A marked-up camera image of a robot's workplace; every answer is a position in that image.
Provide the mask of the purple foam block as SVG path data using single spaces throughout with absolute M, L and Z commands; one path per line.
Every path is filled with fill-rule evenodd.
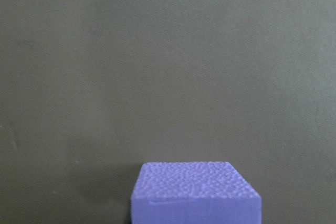
M 147 162 L 132 223 L 261 223 L 262 198 L 229 162 Z

